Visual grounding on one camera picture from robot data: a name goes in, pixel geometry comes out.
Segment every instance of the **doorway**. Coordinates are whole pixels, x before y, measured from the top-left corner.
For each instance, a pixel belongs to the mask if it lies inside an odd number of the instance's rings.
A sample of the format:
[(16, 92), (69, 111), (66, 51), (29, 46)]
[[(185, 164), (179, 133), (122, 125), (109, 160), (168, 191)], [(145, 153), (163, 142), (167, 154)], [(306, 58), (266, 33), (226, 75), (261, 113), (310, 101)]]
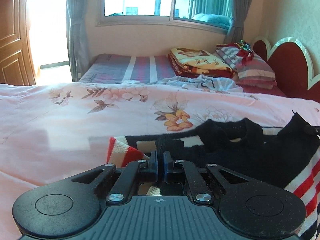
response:
[(37, 85), (71, 83), (67, 49), (66, 0), (27, 0), (29, 42)]

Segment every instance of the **wooden door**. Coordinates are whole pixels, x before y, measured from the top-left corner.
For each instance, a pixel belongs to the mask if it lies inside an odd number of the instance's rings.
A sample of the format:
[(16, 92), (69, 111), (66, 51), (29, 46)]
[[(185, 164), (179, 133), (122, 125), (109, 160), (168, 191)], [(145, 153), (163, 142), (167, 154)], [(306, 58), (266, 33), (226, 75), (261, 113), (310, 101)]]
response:
[(0, 83), (35, 85), (27, 35), (27, 0), (0, 0)]

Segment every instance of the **window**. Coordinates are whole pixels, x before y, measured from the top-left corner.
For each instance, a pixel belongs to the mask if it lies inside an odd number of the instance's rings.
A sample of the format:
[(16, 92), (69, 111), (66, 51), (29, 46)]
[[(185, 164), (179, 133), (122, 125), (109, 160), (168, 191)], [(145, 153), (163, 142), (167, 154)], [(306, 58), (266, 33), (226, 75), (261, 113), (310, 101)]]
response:
[(229, 0), (102, 0), (99, 25), (166, 24), (226, 33)]

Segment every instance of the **wall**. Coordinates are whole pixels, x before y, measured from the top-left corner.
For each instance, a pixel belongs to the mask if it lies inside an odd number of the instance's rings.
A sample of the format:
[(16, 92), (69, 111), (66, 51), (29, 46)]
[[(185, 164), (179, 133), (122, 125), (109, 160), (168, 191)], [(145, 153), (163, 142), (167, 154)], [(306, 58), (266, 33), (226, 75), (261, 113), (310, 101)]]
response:
[[(100, 0), (88, 0), (86, 30), (89, 55), (101, 53), (150, 56), (163, 55), (173, 47), (183, 46), (214, 51), (223, 34), (166, 25), (118, 25), (96, 27)], [(253, 0), (245, 21), (244, 38), (250, 42), (258, 34), (263, 0)]]
[(297, 38), (310, 53), (315, 75), (320, 73), (320, 0), (264, 0), (260, 35), (271, 45)]

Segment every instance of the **window sill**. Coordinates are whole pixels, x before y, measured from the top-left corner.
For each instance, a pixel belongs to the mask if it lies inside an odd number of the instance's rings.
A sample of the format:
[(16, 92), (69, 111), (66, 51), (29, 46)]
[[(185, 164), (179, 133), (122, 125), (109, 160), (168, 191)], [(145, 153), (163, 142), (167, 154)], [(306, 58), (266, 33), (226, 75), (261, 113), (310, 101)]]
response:
[(104, 17), (104, 19), (98, 19), (97, 27), (100, 26), (113, 26), (113, 25), (168, 25), (168, 26), (177, 26), (184, 28), (191, 28), (203, 31), (210, 31), (219, 34), (227, 34), (228, 30), (224, 26), (219, 25), (209, 25), (204, 23), (199, 23), (196, 21), (187, 21), (187, 20), (175, 20), (170, 19), (167, 16), (111, 16)]

